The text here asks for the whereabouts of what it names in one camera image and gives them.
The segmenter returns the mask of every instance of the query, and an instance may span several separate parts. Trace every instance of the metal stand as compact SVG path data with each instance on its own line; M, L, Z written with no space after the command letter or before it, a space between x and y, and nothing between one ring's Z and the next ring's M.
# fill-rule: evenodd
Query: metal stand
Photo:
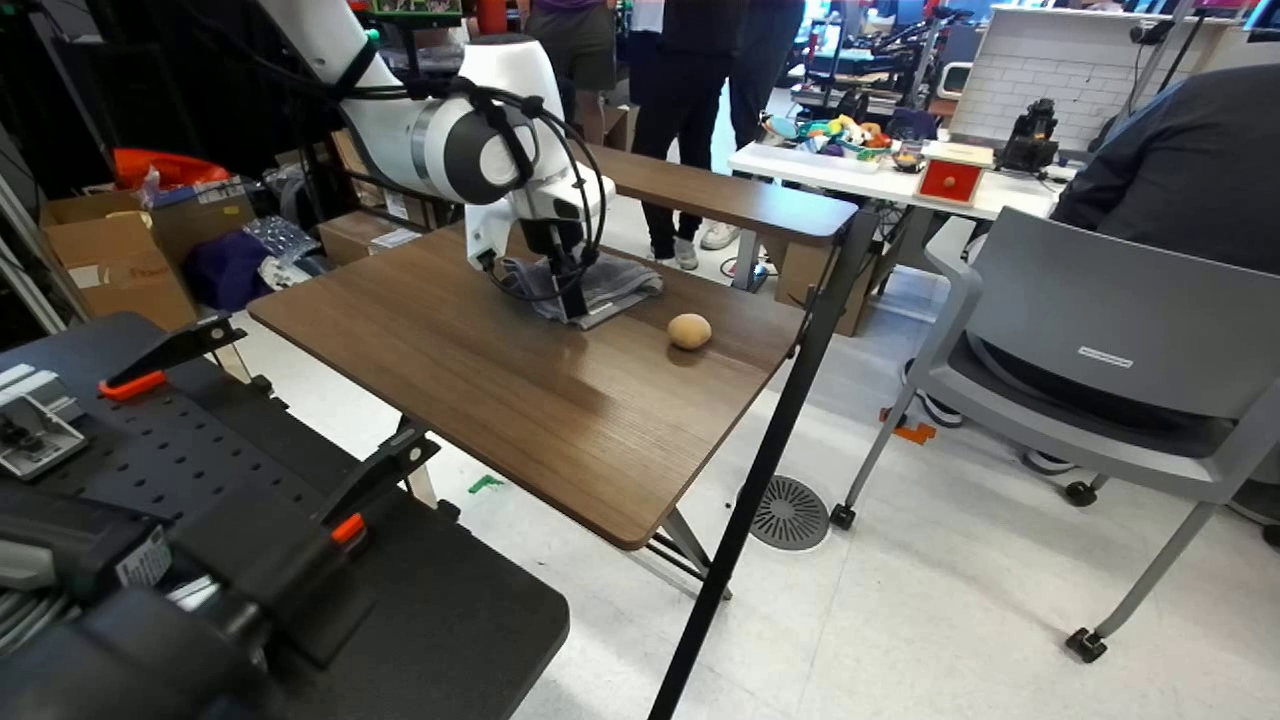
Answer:
M7 220L7 227L30 245L32 255L43 262L41 245L37 245L37 225L30 218L30 210L13 196L7 182L0 178L0 211ZM13 248L0 237L0 272L7 279L7 288L30 305L30 313L41 319L41 328L66 331L66 318L50 305L50 298L41 294L41 283L30 277L30 270L13 255Z
M677 706L686 697L687 673L710 639L710 629L718 619L721 598L729 593L731 569L743 557L747 533L756 524L762 501L776 475L776 466L783 462L783 448L791 441L791 429L800 419L800 407L810 399L810 387L818 380L818 369L831 346L831 331L839 323L845 302L855 288L859 272L868 270L868 248L878 227L883 225L883 211L866 210L839 237L837 237L837 262L824 277L824 288L812 298L806 331L800 331L800 358L791 365L789 387L772 407L769 431L762 441L762 453L753 462L753 473L731 503L731 522L721 536L718 561L710 569L710 580L692 605L692 616L686 626L680 649L669 664L669 677L657 694L653 720L677 715Z

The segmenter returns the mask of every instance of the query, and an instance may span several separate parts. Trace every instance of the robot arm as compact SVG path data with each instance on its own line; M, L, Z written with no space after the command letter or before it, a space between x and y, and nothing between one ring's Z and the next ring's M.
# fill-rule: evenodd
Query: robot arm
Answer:
M533 248L551 262L567 318L581 313L573 288L592 263L600 240L592 210L604 210L607 186L565 150L556 130L565 104L540 46L471 46L459 64L465 83L413 95L373 51L350 0L259 0L259 9L312 75L346 91L341 114L379 182L467 204L471 263L503 255L520 220Z

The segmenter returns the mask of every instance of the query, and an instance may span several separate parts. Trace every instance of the egg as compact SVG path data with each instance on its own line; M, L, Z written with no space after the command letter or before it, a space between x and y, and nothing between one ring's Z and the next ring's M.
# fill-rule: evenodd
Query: egg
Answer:
M669 340L686 354L710 348L712 346L712 323L699 313L680 313L669 323Z

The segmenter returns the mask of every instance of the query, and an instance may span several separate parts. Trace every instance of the black cable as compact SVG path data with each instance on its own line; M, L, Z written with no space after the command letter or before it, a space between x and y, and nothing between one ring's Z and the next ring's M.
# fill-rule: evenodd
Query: black cable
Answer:
M567 126L565 126L560 118L540 114L540 120L551 130L551 136L556 136L560 150L567 154L567 169L573 169L578 191L581 191L581 201L585 201L590 263L592 263L592 262L600 255L600 248L604 248L604 220L607 220L607 211L604 211L604 178L600 178L600 165L595 165L595 157L592 157L581 139L567 136ZM573 150L581 150L585 161L590 161L590 169L595 171L595 191L600 191L595 218L600 218L600 220L592 220L590 182L585 182L585 171L578 169L578 154L573 154Z
M595 191L600 191L600 237L595 237L595 248L600 248L604 245L604 225L607 225L604 171L600 171L600 165L595 165L595 157L590 154L585 139L573 136L573 145L590 161L590 169L595 171Z

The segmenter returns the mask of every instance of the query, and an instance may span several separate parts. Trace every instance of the orange object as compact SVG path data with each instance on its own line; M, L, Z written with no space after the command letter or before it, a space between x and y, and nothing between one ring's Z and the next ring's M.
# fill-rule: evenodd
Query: orange object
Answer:
M97 392L114 403L133 403L142 396L154 396L158 387L163 387L167 376L163 371L147 371L147 376L136 376L128 384L101 384Z
M934 426L910 426L898 438L910 441L910 445L930 445L938 438L938 429Z
M985 171L998 165L993 150L971 145L923 145L923 161L919 196L952 204L969 204Z
M232 171L220 165L154 150L118 150L114 169L121 189L144 189L154 171L159 178L159 189L232 182Z
M508 38L508 0L476 0L480 38Z
M363 536L368 536L368 522L363 522L361 512L346 517L346 522L329 533L329 542L334 542L335 550L351 550L351 544L361 544Z

